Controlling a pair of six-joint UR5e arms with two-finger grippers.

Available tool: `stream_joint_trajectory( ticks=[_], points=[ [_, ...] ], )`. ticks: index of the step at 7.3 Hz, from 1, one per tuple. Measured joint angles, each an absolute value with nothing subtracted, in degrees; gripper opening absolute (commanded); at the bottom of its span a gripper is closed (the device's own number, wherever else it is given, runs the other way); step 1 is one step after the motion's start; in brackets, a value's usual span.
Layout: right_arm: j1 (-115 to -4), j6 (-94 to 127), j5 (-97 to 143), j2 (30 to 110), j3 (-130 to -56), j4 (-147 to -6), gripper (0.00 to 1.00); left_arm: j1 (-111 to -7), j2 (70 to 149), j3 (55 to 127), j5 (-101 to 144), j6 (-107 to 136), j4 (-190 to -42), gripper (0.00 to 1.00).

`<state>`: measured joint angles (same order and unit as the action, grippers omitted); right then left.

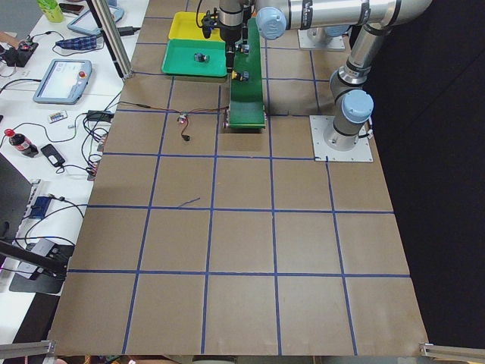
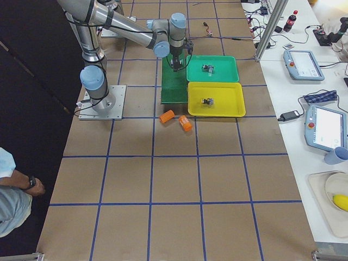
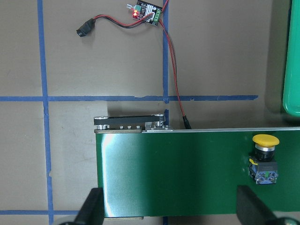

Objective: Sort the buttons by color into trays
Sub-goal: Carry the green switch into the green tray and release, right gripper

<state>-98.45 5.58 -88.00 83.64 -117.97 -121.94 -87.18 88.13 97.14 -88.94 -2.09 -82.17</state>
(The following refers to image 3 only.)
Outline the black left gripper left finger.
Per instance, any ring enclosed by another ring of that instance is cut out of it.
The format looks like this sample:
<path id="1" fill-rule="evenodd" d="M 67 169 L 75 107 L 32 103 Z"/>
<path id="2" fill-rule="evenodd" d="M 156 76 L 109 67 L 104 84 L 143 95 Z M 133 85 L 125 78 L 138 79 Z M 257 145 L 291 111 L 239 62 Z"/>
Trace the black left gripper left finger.
<path id="1" fill-rule="evenodd" d="M 102 225 L 105 217 L 104 191 L 102 187 L 92 188 L 74 223 L 76 225 Z"/>

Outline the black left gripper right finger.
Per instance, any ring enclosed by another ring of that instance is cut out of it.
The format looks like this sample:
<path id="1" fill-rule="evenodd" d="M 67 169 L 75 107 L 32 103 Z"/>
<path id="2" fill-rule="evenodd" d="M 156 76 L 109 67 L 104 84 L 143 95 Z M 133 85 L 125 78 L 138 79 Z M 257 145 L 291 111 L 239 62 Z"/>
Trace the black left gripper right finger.
<path id="1" fill-rule="evenodd" d="M 278 225 L 278 218 L 246 185 L 237 186 L 236 215 L 242 225 Z"/>

